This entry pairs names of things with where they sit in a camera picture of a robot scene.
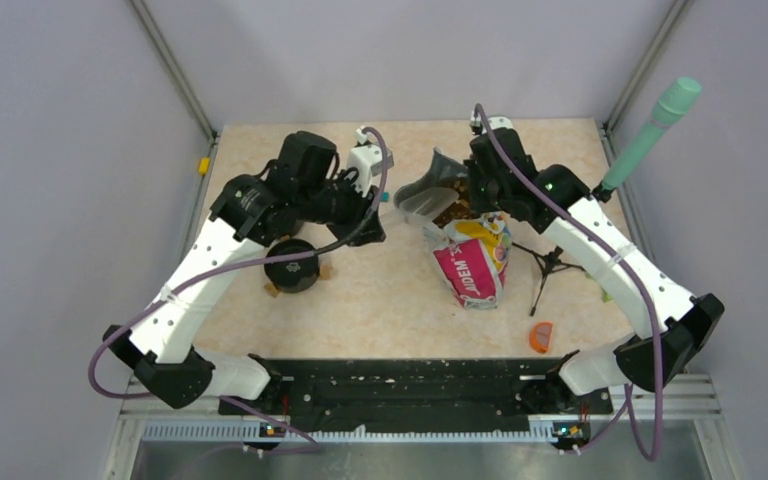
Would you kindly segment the pet food bag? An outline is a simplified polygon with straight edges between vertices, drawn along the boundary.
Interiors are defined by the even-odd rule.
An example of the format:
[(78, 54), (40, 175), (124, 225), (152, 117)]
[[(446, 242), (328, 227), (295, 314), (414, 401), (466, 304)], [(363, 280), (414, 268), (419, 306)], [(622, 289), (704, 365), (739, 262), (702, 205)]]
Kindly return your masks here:
[(415, 185), (422, 192), (441, 187), (456, 195), (421, 225), (425, 247), (443, 284), (466, 310), (497, 308), (512, 249), (504, 214), (476, 212), (467, 167), (438, 148)]

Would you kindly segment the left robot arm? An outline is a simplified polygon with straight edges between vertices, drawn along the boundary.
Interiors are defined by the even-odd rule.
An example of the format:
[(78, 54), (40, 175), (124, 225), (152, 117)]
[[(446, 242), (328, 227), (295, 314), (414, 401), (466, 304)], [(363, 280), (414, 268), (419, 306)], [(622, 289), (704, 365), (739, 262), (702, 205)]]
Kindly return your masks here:
[(290, 133), (262, 172), (222, 187), (155, 299), (105, 333), (101, 350), (131, 368), (143, 397), (173, 409), (222, 395), (242, 398), (257, 413), (277, 407), (281, 388), (262, 361), (202, 354), (194, 340), (239, 271), (384, 241), (378, 212), (392, 153), (371, 126), (359, 128), (355, 140), (341, 158), (323, 136)]

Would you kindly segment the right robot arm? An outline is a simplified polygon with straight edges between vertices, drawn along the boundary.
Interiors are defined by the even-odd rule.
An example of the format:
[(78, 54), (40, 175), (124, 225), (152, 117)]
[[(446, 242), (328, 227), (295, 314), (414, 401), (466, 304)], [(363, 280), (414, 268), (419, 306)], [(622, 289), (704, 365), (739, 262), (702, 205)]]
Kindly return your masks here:
[(564, 357), (546, 385), (549, 404), (572, 412), (588, 393), (632, 384), (665, 386), (707, 343), (725, 308), (669, 279), (605, 215), (569, 168), (535, 167), (511, 121), (473, 117), (465, 165), (472, 209), (505, 212), (569, 254), (626, 315), (632, 334)]

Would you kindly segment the clear plastic scoop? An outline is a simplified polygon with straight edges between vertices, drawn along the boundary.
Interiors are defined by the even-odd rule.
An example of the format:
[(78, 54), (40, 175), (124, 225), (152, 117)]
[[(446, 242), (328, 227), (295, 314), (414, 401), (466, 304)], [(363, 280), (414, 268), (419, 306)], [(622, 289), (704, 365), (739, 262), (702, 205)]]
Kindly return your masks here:
[(381, 216), (382, 225), (423, 226), (431, 223), (458, 200), (459, 194), (446, 187), (431, 187), (418, 193), (399, 191), (392, 199), (393, 210)]

